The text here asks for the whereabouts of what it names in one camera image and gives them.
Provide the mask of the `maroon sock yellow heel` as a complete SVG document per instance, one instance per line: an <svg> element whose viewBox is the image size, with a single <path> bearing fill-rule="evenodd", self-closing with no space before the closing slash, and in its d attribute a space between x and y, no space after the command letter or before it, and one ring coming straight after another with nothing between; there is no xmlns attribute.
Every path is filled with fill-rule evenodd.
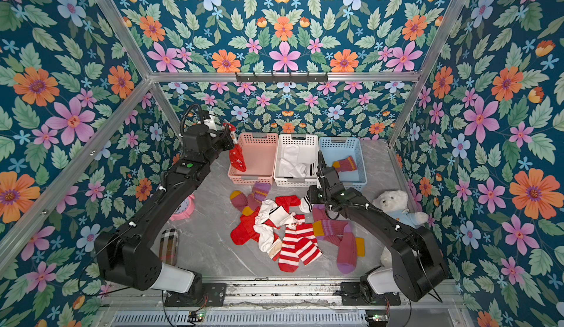
<svg viewBox="0 0 564 327"><path fill-rule="evenodd" d="M339 246L345 234L345 227L349 223L347 221L330 219L325 213L324 205L314 205L311 213L314 220L314 235L317 239Z"/></svg>

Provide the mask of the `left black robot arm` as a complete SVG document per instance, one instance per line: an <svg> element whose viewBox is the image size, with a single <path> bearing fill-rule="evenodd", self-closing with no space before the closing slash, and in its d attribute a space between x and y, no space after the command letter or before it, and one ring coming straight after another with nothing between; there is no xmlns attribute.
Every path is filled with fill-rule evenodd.
<svg viewBox="0 0 564 327"><path fill-rule="evenodd" d="M136 290L187 293L193 271L164 263L152 250L161 229L182 202L192 195L224 151L234 148L234 126L212 131L194 124L182 131L182 153L163 171L158 189L125 224L95 239L95 253L103 280Z"/></svg>

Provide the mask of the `red santa sock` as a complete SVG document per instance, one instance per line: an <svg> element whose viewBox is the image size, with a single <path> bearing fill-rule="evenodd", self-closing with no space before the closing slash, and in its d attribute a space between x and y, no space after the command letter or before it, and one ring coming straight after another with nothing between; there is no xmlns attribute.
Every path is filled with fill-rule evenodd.
<svg viewBox="0 0 564 327"><path fill-rule="evenodd" d="M230 137L234 144L233 148L229 151L229 160L231 166L233 166L238 171L246 172L247 167L246 167L242 147L238 143L238 138L236 135L236 127L233 126L233 124L227 122L224 122L223 126L225 127L226 130L229 130Z"/></svg>

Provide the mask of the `white sock black stripes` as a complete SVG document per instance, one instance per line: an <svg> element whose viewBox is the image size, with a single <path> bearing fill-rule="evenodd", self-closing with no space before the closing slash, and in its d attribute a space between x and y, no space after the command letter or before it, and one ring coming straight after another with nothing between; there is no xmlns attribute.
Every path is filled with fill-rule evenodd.
<svg viewBox="0 0 564 327"><path fill-rule="evenodd" d="M306 178L312 178L317 176L317 164L308 163L304 165L304 175Z"/></svg>

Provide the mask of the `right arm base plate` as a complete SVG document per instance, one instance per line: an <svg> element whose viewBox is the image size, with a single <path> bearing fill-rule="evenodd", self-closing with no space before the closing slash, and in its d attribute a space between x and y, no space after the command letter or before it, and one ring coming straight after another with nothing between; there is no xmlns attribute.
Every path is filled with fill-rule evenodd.
<svg viewBox="0 0 564 327"><path fill-rule="evenodd" d="M342 282L333 293L342 299L344 306L399 306L401 298L397 293L378 294L367 283Z"/></svg>

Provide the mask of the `maroon purple cuff sock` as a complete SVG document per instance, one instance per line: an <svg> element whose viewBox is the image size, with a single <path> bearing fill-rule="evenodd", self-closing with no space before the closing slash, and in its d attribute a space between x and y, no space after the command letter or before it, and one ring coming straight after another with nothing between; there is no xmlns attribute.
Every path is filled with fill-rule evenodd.
<svg viewBox="0 0 564 327"><path fill-rule="evenodd" d="M352 172L357 171L358 166L353 156L348 156L338 161L332 163L332 167L335 168L337 172Z"/></svg>

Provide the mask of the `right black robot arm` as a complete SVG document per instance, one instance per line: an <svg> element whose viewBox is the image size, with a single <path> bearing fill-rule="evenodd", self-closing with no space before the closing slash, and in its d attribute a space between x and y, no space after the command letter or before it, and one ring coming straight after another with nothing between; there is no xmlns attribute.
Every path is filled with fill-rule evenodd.
<svg viewBox="0 0 564 327"><path fill-rule="evenodd" d="M448 274L442 251L427 228L414 228L392 218L360 191L346 188L336 169L318 152L317 186L310 186L311 202L360 224L392 255L392 278L399 291L418 302L442 283Z"/></svg>

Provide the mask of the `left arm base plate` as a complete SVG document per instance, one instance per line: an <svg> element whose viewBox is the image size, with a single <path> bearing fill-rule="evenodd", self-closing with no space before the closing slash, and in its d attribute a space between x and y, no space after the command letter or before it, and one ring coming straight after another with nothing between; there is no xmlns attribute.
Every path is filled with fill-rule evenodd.
<svg viewBox="0 0 564 327"><path fill-rule="evenodd" d="M166 293L166 307L220 307L226 298L225 283L195 283L187 293Z"/></svg>

